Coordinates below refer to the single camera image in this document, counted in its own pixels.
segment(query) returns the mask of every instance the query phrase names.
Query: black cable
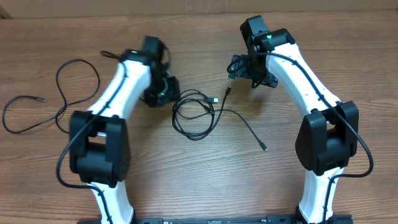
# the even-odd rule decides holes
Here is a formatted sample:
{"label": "black cable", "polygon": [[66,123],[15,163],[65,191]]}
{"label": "black cable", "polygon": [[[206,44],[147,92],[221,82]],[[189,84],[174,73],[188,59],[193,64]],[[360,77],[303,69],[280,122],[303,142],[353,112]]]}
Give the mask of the black cable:
{"label": "black cable", "polygon": [[[60,155],[60,157],[59,157],[59,159],[58,159],[58,162],[57,162],[56,175],[57,175],[58,181],[59,181],[63,186],[65,186],[65,187],[74,188],[74,189],[91,189],[91,190],[97,191],[97,192],[98,192],[98,195],[101,197],[102,202],[103,202],[103,204],[104,204],[104,210],[105,210],[105,214],[106,214],[106,216],[107,216],[107,221],[109,221],[110,224],[113,224],[112,219],[111,219],[111,215],[110,215],[109,210],[108,210],[108,205],[107,205],[107,203],[106,203],[106,199],[105,199],[104,193],[101,191],[101,189],[99,189],[99,188],[96,187],[96,186],[92,186],[92,185],[75,185],[75,184],[68,184],[68,183],[66,183],[66,182],[61,178],[61,175],[60,175],[60,168],[61,168],[61,164],[62,164],[63,158],[65,157],[65,155],[66,155],[67,152],[69,151],[70,146],[76,141],[76,139],[77,139],[77,137],[78,137],[79,135],[81,135],[82,133],[84,133],[84,132],[86,131],[87,127],[89,127],[89,126],[100,116],[100,114],[101,114],[104,110],[106,110],[107,108],[109,108],[109,104],[112,102],[112,100],[114,99],[114,97],[118,94],[119,90],[120,90],[121,87],[123,86],[123,83],[124,83],[124,81],[125,81],[125,79],[126,79],[126,77],[127,77],[127,68],[126,68],[126,65],[125,65],[122,61],[120,61],[120,58],[119,58],[118,55],[113,54],[113,53],[111,53],[111,52],[107,52],[107,51],[101,51],[101,54],[102,54],[102,56],[104,56],[104,57],[109,57],[109,58],[118,59],[119,62],[122,63],[123,68],[124,68],[124,76],[123,76],[123,79],[122,79],[122,81],[120,82],[120,84],[119,84],[118,88],[116,89],[116,91],[115,91],[115,92],[113,93],[113,95],[111,96],[111,98],[105,103],[104,107],[103,107],[96,115],[94,115],[94,116],[93,116],[93,117],[92,117],[92,118],[91,118],[91,119],[90,119],[90,120],[77,132],[77,133],[76,133],[76,135],[70,140],[70,142],[68,143],[68,145],[66,146],[66,148],[62,151],[62,153],[61,153],[61,155]],[[91,96],[89,96],[89,97],[87,97],[87,98],[85,98],[85,99],[83,99],[83,100],[79,100],[79,101],[73,102],[73,103],[67,103],[67,100],[66,100],[66,98],[65,98],[65,95],[63,94],[62,89],[61,89],[61,87],[60,87],[60,85],[59,85],[58,76],[59,76],[59,73],[61,72],[61,70],[62,70],[66,65],[71,64],[71,63],[73,63],[73,62],[84,62],[84,63],[87,63],[88,65],[90,65],[90,66],[93,68],[93,70],[95,71],[95,73],[96,73],[96,76],[97,76],[97,79],[98,79],[98,84],[97,84],[96,90],[94,91],[94,93],[93,93]],[[98,92],[98,90],[99,90],[99,88],[100,88],[100,76],[98,75],[97,70],[95,69],[95,67],[94,67],[91,63],[89,63],[89,62],[87,62],[86,60],[83,60],[83,59],[73,59],[73,60],[69,60],[69,61],[65,62],[64,64],[62,64],[62,65],[59,67],[59,69],[57,70],[57,73],[56,73],[56,75],[55,75],[55,82],[56,82],[56,84],[57,84],[57,87],[58,87],[58,89],[59,89],[61,95],[62,95],[63,102],[64,102],[64,106],[61,107],[61,108],[58,110],[58,112],[55,114],[54,117],[49,118],[49,119],[47,119],[47,120],[45,120],[45,121],[42,121],[42,122],[40,122],[40,123],[37,123],[37,124],[35,124],[35,125],[33,125],[33,126],[29,127],[29,128],[26,128],[26,129],[23,129],[23,130],[20,130],[20,131],[12,131],[12,130],[10,130],[10,129],[6,126],[5,115],[6,115],[6,110],[7,110],[8,106],[9,106],[12,102],[16,101],[16,100],[19,99],[19,98],[30,98],[30,99],[33,99],[33,100],[45,102],[45,99],[44,99],[44,98],[37,97],[37,96],[17,96],[17,97],[14,97],[13,99],[11,99],[10,101],[8,101],[8,102],[6,103],[6,105],[5,105],[4,109],[3,109],[3,111],[2,111],[2,124],[3,124],[4,128],[5,128],[8,132],[10,132],[10,133],[12,133],[12,134],[19,134],[19,133],[23,133],[24,131],[30,130],[30,129],[34,128],[34,127],[37,127],[37,126],[39,126],[39,125],[41,125],[41,124],[44,124],[44,123],[46,123],[46,122],[48,122],[48,121],[51,121],[51,120],[55,119],[55,124],[58,126],[58,128],[59,128],[62,132],[69,134],[68,131],[62,129],[62,128],[60,127],[60,125],[58,124],[58,117],[59,117],[62,113],[65,112],[65,110],[67,109],[68,106],[75,105],[75,104],[77,104],[77,103],[82,103],[82,102],[87,101],[87,100],[91,99],[92,97],[94,97],[94,96],[97,94],[97,92]]]}
{"label": "black cable", "polygon": [[242,55],[240,56],[240,58],[233,60],[227,67],[227,72],[228,73],[232,73],[237,71],[240,68],[243,68],[242,66],[239,66],[237,69],[231,69],[231,67],[246,58],[250,58],[250,57],[258,57],[258,56],[263,56],[263,55],[270,55],[270,56],[275,56],[275,57],[279,57],[279,58],[283,58],[285,60],[288,60],[290,62],[292,62],[295,66],[297,66],[302,73],[305,75],[305,77],[307,78],[307,80],[310,82],[312,88],[315,90],[315,93],[317,93],[317,95],[319,96],[319,100],[322,100],[322,102],[327,105],[327,107],[329,107],[332,112],[337,116],[337,118],[346,126],[346,128],[348,128],[356,137],[356,139],[359,141],[359,143],[362,145],[362,147],[364,148],[366,155],[368,155],[368,159],[369,159],[369,169],[364,172],[363,174],[338,174],[338,175],[334,175],[332,178],[330,178],[329,184],[328,184],[328,188],[326,191],[326,198],[325,198],[325,205],[323,206],[323,218],[322,218],[322,223],[326,222],[326,212],[327,212],[327,206],[328,206],[328,201],[329,201],[329,196],[330,196],[330,190],[331,190],[331,185],[333,183],[335,183],[335,179],[339,178],[339,177],[350,177],[350,178],[361,178],[361,177],[366,177],[367,175],[369,175],[372,170],[373,170],[373,166],[374,166],[374,162],[373,162],[373,157],[372,154],[368,148],[368,146],[365,144],[365,142],[362,140],[361,136],[359,136],[359,134],[353,129],[353,127],[351,127],[351,125],[349,125],[349,123],[347,122],[347,120],[344,119],[344,117],[342,115],[339,114],[339,112],[337,112],[336,108],[332,107],[331,104],[329,104],[329,102],[327,102],[327,100],[325,99],[325,96],[322,95],[322,93],[319,91],[319,89],[317,88],[316,84],[313,82],[313,80],[311,79],[310,75],[307,73],[307,71],[305,71],[305,69],[298,63],[298,61],[291,59],[290,57],[287,57],[285,55],[281,55],[281,54],[275,54],[275,53],[271,53],[271,52],[263,52],[263,53],[257,53],[254,55]]}
{"label": "black cable", "polygon": [[[183,134],[185,137],[197,141],[197,140],[201,140],[203,138],[205,138],[207,135],[209,135],[212,130],[214,130],[214,128],[216,127],[216,125],[218,124],[218,121],[221,118],[221,114],[223,111],[228,111],[231,113],[234,113],[236,115],[238,115],[243,122],[245,123],[245,125],[249,128],[249,130],[253,133],[254,137],[256,138],[256,140],[258,141],[258,143],[260,144],[261,148],[265,151],[267,151],[267,146],[256,136],[256,134],[254,133],[254,131],[251,129],[250,125],[246,122],[246,120],[237,112],[233,111],[233,110],[229,110],[229,109],[224,109],[224,104],[225,104],[225,100],[226,97],[228,96],[228,94],[231,92],[231,87],[228,87],[226,92],[225,92],[225,96],[223,99],[223,104],[221,105],[221,109],[219,110],[215,110],[213,107],[213,103],[208,100],[209,98],[203,94],[202,92],[198,91],[198,90],[194,90],[194,89],[189,89],[189,90],[185,90],[180,94],[180,98],[179,100],[177,100],[172,108],[173,111],[173,116],[172,116],[172,124],[174,129],[176,129],[179,133]],[[192,98],[191,96],[201,96],[202,99],[198,99],[198,98]],[[182,105],[189,103],[189,102],[197,102],[199,103],[199,105],[201,105],[205,110],[207,110],[206,113],[197,115],[197,116],[193,116],[193,117],[188,117],[188,116],[184,116],[181,114],[181,112],[179,112],[179,109],[181,108]],[[215,121],[215,112],[219,112],[218,117]],[[184,129],[182,128],[182,125],[180,124],[180,121],[177,118],[177,114],[179,114],[181,117],[185,118],[185,119],[197,119],[200,118],[204,115],[208,115],[211,114],[211,122],[210,125],[208,127],[208,129],[206,129],[205,131],[199,132],[199,133],[190,133],[187,131],[184,131]]]}
{"label": "black cable", "polygon": [[[67,66],[67,65],[69,65],[69,64],[71,64],[71,63],[73,63],[73,62],[84,62],[84,63],[88,64],[88,65],[94,70],[94,72],[95,72],[95,74],[96,74],[96,76],[97,76],[98,84],[97,84],[97,87],[96,87],[95,91],[93,92],[93,94],[91,94],[91,96],[89,96],[89,97],[87,97],[87,98],[85,98],[85,99],[82,99],[82,100],[78,100],[78,101],[73,102],[73,103],[67,103],[67,99],[65,98],[65,96],[64,96],[64,94],[63,94],[63,92],[62,92],[62,90],[61,90],[61,87],[60,87],[60,84],[59,84],[59,81],[58,81],[58,76],[59,76],[61,70],[62,70],[65,66]],[[60,68],[58,68],[57,73],[55,74],[55,83],[57,84],[58,90],[59,90],[59,92],[61,93],[61,96],[62,96],[62,99],[63,99],[63,102],[64,102],[64,106],[61,107],[61,108],[58,110],[58,112],[55,114],[54,117],[49,118],[49,119],[46,119],[45,121],[39,122],[39,123],[37,123],[37,124],[35,124],[35,125],[32,125],[32,126],[29,127],[29,128],[25,128],[25,129],[20,130],[20,131],[13,131],[13,130],[10,130],[10,129],[6,126],[6,110],[7,110],[8,106],[9,106],[11,103],[13,103],[14,101],[16,101],[16,100],[18,100],[18,99],[20,99],[20,98],[30,98],[30,99],[37,100],[37,101],[40,101],[40,102],[45,102],[45,99],[44,99],[44,98],[37,97],[37,96],[17,96],[17,97],[14,97],[13,99],[11,99],[10,101],[8,101],[8,102],[6,103],[6,105],[4,106],[3,110],[2,110],[2,125],[4,126],[4,128],[5,128],[8,132],[10,132],[10,133],[12,133],[12,134],[20,134],[20,133],[23,133],[23,132],[28,131],[28,130],[30,130],[30,129],[32,129],[32,128],[35,128],[35,127],[37,127],[37,126],[39,126],[39,125],[41,125],[41,124],[44,124],[44,123],[46,123],[46,122],[49,122],[49,121],[55,119],[55,124],[58,126],[58,128],[59,128],[63,133],[69,134],[68,131],[64,130],[64,129],[61,128],[61,126],[59,125],[59,123],[58,123],[58,117],[59,117],[61,114],[63,114],[63,113],[65,112],[65,110],[67,109],[68,106],[75,105],[75,104],[78,104],[78,103],[82,103],[82,102],[84,102],[84,101],[88,101],[88,100],[90,100],[92,97],[94,97],[94,96],[97,94],[98,90],[100,89],[100,75],[98,74],[98,72],[97,72],[97,70],[95,69],[95,67],[94,67],[91,63],[87,62],[86,60],[83,60],[83,59],[73,59],[73,60],[69,60],[69,61],[65,62],[64,64],[62,64],[62,65],[60,66]]]}

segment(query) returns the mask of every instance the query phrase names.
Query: cable connector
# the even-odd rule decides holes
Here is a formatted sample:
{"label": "cable connector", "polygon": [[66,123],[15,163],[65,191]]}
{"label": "cable connector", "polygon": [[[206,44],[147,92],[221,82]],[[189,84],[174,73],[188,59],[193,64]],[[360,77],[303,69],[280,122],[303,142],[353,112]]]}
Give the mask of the cable connector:
{"label": "cable connector", "polygon": [[41,97],[36,97],[36,100],[40,101],[40,102],[45,102],[45,98],[41,98]]}
{"label": "cable connector", "polygon": [[207,103],[218,103],[218,98],[206,98]]}
{"label": "cable connector", "polygon": [[260,146],[261,146],[261,148],[262,148],[262,150],[264,150],[264,151],[266,151],[266,152],[268,152],[268,148],[267,148],[267,146],[262,142],[262,141],[260,141],[259,140],[259,144],[260,144]]}
{"label": "cable connector", "polygon": [[229,93],[231,93],[231,87],[229,86],[227,89],[226,89],[226,91],[225,91],[225,95],[228,95]]}

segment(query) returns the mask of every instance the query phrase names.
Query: black joint housing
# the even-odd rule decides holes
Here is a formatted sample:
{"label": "black joint housing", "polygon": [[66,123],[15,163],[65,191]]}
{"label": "black joint housing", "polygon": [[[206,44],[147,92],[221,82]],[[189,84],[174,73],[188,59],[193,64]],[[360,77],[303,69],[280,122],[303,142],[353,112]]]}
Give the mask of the black joint housing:
{"label": "black joint housing", "polygon": [[[336,107],[348,124],[358,132],[359,111],[349,101]],[[327,128],[327,121],[335,125]],[[356,154],[356,136],[341,122],[331,109],[312,110],[304,116],[295,143],[297,157],[307,170],[316,175],[335,167],[345,167],[349,158]]]}
{"label": "black joint housing", "polygon": [[145,36],[142,50],[127,49],[121,57],[122,60],[150,66],[151,83],[144,91],[144,102],[150,107],[163,106],[180,95],[178,80],[169,76],[170,64],[162,63],[165,49],[165,44],[159,38]]}
{"label": "black joint housing", "polygon": [[[93,117],[90,111],[75,111],[70,119],[69,139]],[[90,142],[98,132],[106,134],[106,144]],[[100,116],[80,134],[70,147],[70,170],[85,183],[98,182],[115,187],[126,178],[130,147],[125,119]]]}
{"label": "black joint housing", "polygon": [[[246,19],[240,29],[249,55],[271,52],[277,46],[286,43],[295,43],[294,38],[286,29],[269,31],[260,15]],[[256,88],[259,85],[275,88],[278,85],[278,79],[268,71],[266,58],[266,55],[258,55],[242,59],[239,65],[233,67],[235,68],[233,73],[230,73],[228,76],[230,78],[243,77],[251,79],[252,88]]]}

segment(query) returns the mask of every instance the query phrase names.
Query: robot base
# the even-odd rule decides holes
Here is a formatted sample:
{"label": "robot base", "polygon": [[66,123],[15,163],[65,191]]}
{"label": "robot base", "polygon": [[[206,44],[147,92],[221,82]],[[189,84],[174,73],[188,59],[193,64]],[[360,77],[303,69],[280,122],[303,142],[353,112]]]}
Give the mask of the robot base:
{"label": "robot base", "polygon": [[[268,215],[257,218],[188,218],[164,220],[162,218],[139,218],[133,216],[131,224],[312,224],[305,223],[301,219],[299,207],[296,207],[296,215]],[[327,224],[353,224],[351,215],[333,215],[326,222]],[[101,220],[80,221],[77,224],[101,224]]]}

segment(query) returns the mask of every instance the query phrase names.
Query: wooden table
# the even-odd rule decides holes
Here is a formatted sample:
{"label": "wooden table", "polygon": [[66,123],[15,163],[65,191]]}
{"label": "wooden table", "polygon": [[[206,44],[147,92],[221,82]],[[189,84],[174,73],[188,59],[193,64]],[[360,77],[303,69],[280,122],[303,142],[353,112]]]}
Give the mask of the wooden table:
{"label": "wooden table", "polygon": [[[269,147],[260,149],[235,115],[223,114],[204,140],[190,141],[171,125],[171,105],[138,103],[128,121],[131,166],[128,196],[138,217],[260,217],[293,213],[303,194],[304,168],[294,142],[301,117],[282,85],[250,89],[249,80],[226,73],[232,55],[245,54],[239,26],[254,14],[205,16],[91,17],[0,21],[0,105],[17,95],[7,124],[21,129],[53,116],[63,105],[55,72],[65,61],[83,58],[99,71],[101,89],[112,79],[116,61],[100,50],[139,49],[145,35],[160,37],[172,52],[172,73],[182,90],[196,88],[221,98],[232,86],[226,108],[241,113]],[[270,29],[287,28],[319,79],[343,101],[359,108],[359,133],[371,148],[374,172],[341,179],[334,211],[358,223],[398,222],[398,12],[264,13]],[[95,88],[90,67],[66,67],[60,83],[72,102]],[[72,106],[61,124],[68,128]],[[184,122],[206,128],[209,118]],[[55,178],[57,159],[68,142],[53,122],[23,134],[0,128],[0,222],[75,223],[98,218],[89,190],[66,189]],[[368,168],[361,148],[346,173]],[[80,183],[68,168],[67,182]]]}

